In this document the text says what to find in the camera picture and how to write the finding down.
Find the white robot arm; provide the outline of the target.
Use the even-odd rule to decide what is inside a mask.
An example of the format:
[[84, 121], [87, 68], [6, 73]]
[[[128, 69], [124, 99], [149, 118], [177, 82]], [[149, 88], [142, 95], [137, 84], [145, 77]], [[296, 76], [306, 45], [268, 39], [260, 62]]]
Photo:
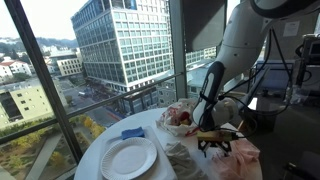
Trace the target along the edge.
[[303, 16], [319, 7], [320, 0], [244, 0], [232, 11], [222, 46], [203, 81], [192, 119], [202, 132], [218, 130], [237, 110], [219, 93], [231, 79], [253, 66], [267, 33], [279, 20]]

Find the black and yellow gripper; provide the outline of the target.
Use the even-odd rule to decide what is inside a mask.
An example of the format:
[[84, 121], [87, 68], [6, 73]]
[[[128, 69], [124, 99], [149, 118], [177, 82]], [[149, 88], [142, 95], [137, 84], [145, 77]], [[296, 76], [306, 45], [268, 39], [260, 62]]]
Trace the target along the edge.
[[232, 131], [198, 131], [196, 134], [198, 149], [204, 153], [204, 157], [207, 157], [206, 151], [209, 147], [219, 148], [225, 157], [232, 151], [231, 141], [238, 140], [239, 137]]

